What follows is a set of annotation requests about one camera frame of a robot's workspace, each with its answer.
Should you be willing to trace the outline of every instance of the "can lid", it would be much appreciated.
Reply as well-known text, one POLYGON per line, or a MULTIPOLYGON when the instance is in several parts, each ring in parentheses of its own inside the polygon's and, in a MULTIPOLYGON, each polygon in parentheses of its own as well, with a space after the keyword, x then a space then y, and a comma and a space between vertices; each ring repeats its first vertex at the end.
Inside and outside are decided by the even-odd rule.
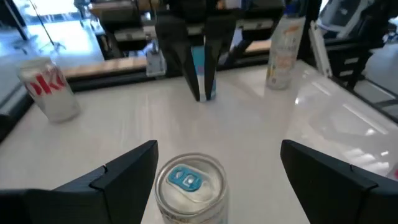
POLYGON ((220 163, 203 154, 173 158, 156 179, 156 199, 175 215, 195 215, 223 200, 225 172, 220 163))
POLYGON ((51 58, 49 57, 38 57, 35 59, 25 60, 19 65, 21 70, 35 69, 37 67, 43 66, 46 63, 51 63, 51 58))

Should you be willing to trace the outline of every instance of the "blue pull tab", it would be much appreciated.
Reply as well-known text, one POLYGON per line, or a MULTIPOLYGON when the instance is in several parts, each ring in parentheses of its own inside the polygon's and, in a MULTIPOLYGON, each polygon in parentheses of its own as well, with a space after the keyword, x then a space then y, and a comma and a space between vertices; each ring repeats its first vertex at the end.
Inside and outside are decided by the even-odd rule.
POLYGON ((179 166, 169 174, 169 181, 187 192, 194 192, 200 188, 202 177, 189 168, 179 166))

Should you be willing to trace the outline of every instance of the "diet coke can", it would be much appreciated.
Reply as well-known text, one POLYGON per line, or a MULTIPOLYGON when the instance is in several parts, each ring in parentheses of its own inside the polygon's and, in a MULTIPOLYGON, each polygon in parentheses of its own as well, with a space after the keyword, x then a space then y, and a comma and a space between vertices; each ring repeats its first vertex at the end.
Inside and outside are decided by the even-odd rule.
POLYGON ((50 58, 23 62, 19 79, 49 121, 65 121, 80 112, 65 77, 50 58))
POLYGON ((213 157, 174 157, 156 178, 155 197, 165 224, 227 224, 228 184, 213 157))

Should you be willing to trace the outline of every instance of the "white table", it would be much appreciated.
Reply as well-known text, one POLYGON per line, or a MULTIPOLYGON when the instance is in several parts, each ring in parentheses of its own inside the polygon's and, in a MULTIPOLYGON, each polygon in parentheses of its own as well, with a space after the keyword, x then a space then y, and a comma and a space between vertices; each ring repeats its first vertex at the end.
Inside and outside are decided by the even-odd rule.
MULTIPOLYGON (((230 223, 308 223, 281 140, 386 175, 397 162, 398 127, 303 62, 294 72, 285 91, 265 87, 266 66, 220 72, 208 103, 197 103, 183 78, 80 93, 83 113, 58 125, 33 106, 0 145, 0 188, 54 189, 156 139, 158 167, 186 152, 220 160, 230 223)), ((162 223, 153 191, 142 222, 162 223)))

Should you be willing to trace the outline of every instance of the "spray bottle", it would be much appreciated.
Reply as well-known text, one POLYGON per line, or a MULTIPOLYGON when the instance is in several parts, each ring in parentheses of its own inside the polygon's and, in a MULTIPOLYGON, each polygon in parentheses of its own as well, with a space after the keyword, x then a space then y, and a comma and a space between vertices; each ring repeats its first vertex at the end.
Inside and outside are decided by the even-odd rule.
POLYGON ((297 59, 305 25, 305 16, 299 16, 297 2, 286 7, 271 37, 266 85, 273 90, 283 90, 292 81, 291 69, 297 59))

